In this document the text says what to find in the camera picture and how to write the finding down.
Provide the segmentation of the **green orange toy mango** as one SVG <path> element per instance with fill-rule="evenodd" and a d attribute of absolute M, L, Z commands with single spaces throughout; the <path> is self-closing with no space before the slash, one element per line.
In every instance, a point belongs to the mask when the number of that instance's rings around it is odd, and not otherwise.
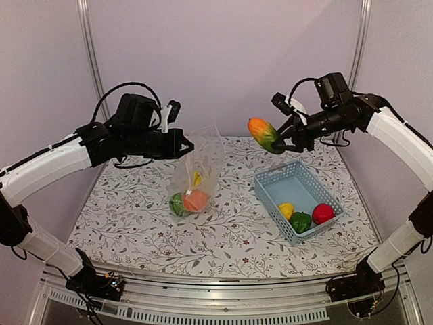
<path fill-rule="evenodd" d="M 250 118 L 248 130 L 259 146 L 272 154 L 282 154 L 283 150 L 272 147 L 272 143 L 278 138 L 278 133 L 271 123 L 261 118 Z"/>

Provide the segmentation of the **clear zip top bag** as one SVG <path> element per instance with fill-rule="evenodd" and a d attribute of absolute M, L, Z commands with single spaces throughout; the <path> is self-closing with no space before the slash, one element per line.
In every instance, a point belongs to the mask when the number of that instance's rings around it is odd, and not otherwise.
<path fill-rule="evenodd" d="M 191 132 L 194 149 L 179 159 L 168 186 L 168 207 L 174 219 L 201 213 L 210 204 L 225 159 L 216 125 Z"/>

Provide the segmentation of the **yellow toy banana bunch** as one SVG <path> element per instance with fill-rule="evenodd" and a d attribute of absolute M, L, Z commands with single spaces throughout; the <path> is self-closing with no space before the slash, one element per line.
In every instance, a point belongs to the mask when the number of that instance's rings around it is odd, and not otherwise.
<path fill-rule="evenodd" d="M 192 182 L 193 187 L 199 186 L 201 183 L 202 183 L 202 176 L 198 171 L 195 171 L 193 175 L 193 182 Z"/>

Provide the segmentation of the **orange toy fruit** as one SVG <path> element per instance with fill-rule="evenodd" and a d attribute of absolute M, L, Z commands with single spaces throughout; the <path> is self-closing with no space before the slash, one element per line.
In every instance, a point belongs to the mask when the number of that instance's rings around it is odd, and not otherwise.
<path fill-rule="evenodd" d="M 183 196 L 183 206 L 189 212 L 200 212 L 207 203 L 208 196 L 201 190 L 192 190 Z"/>

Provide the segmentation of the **green toy watermelon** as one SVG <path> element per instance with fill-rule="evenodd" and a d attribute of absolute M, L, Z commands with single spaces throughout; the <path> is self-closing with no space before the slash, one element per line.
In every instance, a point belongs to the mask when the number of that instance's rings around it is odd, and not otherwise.
<path fill-rule="evenodd" d="M 175 217 L 186 217 L 187 215 L 190 214 L 190 212 L 185 208 L 185 205 L 183 203 L 184 195 L 185 194 L 183 192 L 179 192 L 179 193 L 173 194 L 170 197 L 169 207 L 170 207 L 171 213 Z"/>

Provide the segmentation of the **yellow toy pear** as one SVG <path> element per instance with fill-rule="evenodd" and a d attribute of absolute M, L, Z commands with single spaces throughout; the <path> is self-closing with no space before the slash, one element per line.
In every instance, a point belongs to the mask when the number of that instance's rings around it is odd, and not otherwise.
<path fill-rule="evenodd" d="M 281 214 L 289 221 L 295 213 L 294 205 L 290 202 L 282 203 L 278 206 Z"/>

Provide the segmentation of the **green toy pepper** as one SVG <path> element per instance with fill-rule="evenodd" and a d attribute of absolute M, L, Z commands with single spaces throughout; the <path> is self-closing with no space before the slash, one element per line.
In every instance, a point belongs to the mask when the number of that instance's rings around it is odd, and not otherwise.
<path fill-rule="evenodd" d="M 309 230 L 312 224 L 312 218 L 308 213 L 295 212 L 290 217 L 290 225 L 297 234 L 301 234 Z"/>

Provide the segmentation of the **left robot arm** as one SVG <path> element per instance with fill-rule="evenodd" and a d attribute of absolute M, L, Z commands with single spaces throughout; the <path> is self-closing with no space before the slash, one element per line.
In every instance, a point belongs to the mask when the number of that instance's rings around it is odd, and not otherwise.
<path fill-rule="evenodd" d="M 112 159 L 141 156 L 178 159 L 193 150 L 182 129 L 169 128 L 181 109 L 171 100 L 159 106 L 148 97 L 124 94 L 106 122 L 91 121 L 65 139 L 1 170 L 1 244 L 19 247 L 73 277 L 85 293 L 96 293 L 99 276 L 80 253 L 41 228 L 23 202 L 52 183 Z"/>

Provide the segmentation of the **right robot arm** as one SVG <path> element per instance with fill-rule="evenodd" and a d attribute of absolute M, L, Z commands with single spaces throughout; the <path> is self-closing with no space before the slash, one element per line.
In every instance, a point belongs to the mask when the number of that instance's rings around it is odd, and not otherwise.
<path fill-rule="evenodd" d="M 318 113 L 307 114 L 292 95 L 276 93 L 272 97 L 274 107 L 288 117 L 277 131 L 277 139 L 271 144 L 273 149 L 311 151 L 316 139 L 337 131 L 360 130 L 400 158 L 427 191 L 408 220 L 357 265 L 357 275 L 350 279 L 349 286 L 355 295 L 364 295 L 375 286 L 375 274 L 432 237 L 432 144 L 382 96 L 351 91 L 341 73 L 329 73 L 311 81 L 321 101 Z"/>

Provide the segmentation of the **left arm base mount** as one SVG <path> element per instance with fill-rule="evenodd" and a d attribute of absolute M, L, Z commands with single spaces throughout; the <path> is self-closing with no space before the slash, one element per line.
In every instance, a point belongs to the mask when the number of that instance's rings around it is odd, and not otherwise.
<path fill-rule="evenodd" d="M 68 277 L 66 288 L 89 297 L 120 301 L 125 285 L 124 277 L 113 271 L 98 275 L 88 256 L 79 248 L 76 251 L 82 259 L 82 269 L 76 275 Z"/>

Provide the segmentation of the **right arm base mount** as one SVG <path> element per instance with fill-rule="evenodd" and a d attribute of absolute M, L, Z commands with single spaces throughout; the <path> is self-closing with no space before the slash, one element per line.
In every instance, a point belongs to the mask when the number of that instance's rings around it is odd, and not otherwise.
<path fill-rule="evenodd" d="M 384 289 L 382 274 L 375 273 L 366 261 L 356 266 L 354 275 L 332 277 L 325 285 L 332 302 L 368 296 L 348 304 L 349 312 L 358 318 L 372 316 L 383 298 Z"/>

